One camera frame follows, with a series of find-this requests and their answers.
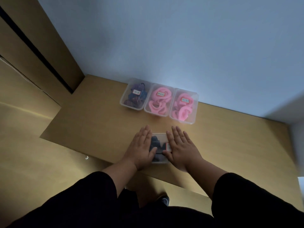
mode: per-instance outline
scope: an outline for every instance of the plastic container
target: plastic container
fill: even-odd
[[[144,110],[150,114],[167,117],[169,115],[173,94],[173,87],[154,83],[148,95]]]
[[[154,133],[151,138],[151,145],[149,151],[157,147],[156,154],[152,163],[155,164],[166,164],[169,160],[162,154],[163,150],[171,151],[170,144],[168,142],[167,134],[165,133]]]
[[[175,89],[169,117],[181,123],[193,124],[199,95],[188,90]]]
[[[152,83],[136,78],[128,82],[128,86],[120,99],[120,104],[131,109],[142,110],[148,99]]]

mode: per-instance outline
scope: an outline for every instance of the handwritten label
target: handwritten label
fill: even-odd
[[[161,97],[164,97],[164,96],[165,96],[165,93],[158,91],[158,92],[157,92],[157,95],[158,95],[158,96],[161,96]]]
[[[170,146],[169,143],[166,143],[166,150],[167,150],[167,151],[170,151],[170,152],[172,151],[172,150],[171,150],[171,146]]]
[[[185,103],[189,103],[189,102],[190,102],[190,100],[187,99],[187,98],[182,98],[181,101],[183,101],[183,102],[185,102]]]
[[[139,91],[139,90],[133,90],[133,93],[136,94],[136,95],[140,95],[141,91]]]

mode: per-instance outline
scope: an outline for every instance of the black shoe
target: black shoe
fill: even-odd
[[[160,196],[157,201],[160,201],[161,203],[164,203],[166,206],[169,206],[170,203],[170,199],[168,197],[168,195],[162,195]]]

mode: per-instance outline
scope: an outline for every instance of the finger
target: finger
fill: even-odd
[[[150,130],[149,125],[146,125],[146,127],[144,128],[144,131],[142,132],[140,138],[139,138],[139,144],[143,144],[144,141],[146,140],[147,134]]]
[[[167,150],[163,150],[163,155],[165,155],[165,157],[173,164],[173,156],[172,153],[167,151]]]
[[[174,141],[176,142],[177,145],[183,143],[175,126],[172,126],[172,133],[173,133]]]
[[[188,143],[193,144],[193,142],[191,141],[191,139],[189,138],[189,135],[187,134],[186,131],[183,132],[185,138],[187,139]]]
[[[170,146],[171,146],[171,147],[175,147],[175,146],[176,146],[176,143],[175,143],[175,141],[174,141],[173,134],[172,134],[170,131],[167,131],[166,134],[167,134],[167,138],[168,138],[168,141],[169,141]]]
[[[179,135],[179,137],[181,138],[181,141],[184,143],[188,143],[187,139],[185,138],[183,132],[181,131],[181,129],[177,126],[176,127],[177,133]]]
[[[138,132],[137,134],[135,134],[135,137],[134,137],[134,139],[133,139],[133,141],[134,141],[135,143],[138,142],[138,140],[139,140],[139,138],[140,138],[140,136],[141,136],[143,130],[144,130],[144,127],[142,127],[142,128],[139,130],[139,132]]]
[[[157,147],[153,147],[151,149],[151,151],[149,152],[149,155],[148,155],[148,158],[149,158],[149,161],[151,162],[156,154],[156,151],[157,151]]]
[[[149,147],[151,145],[151,138],[152,138],[152,130],[149,130],[145,141],[143,142],[145,146]]]

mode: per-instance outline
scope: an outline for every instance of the table surface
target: table surface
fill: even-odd
[[[303,210],[287,125],[204,103],[198,104],[193,125],[181,124],[121,106],[126,86],[87,75],[41,138],[115,163],[142,126],[149,124],[154,133],[165,133],[171,125],[179,125],[204,159]],[[151,165],[142,172],[206,195],[188,173],[171,164]]]

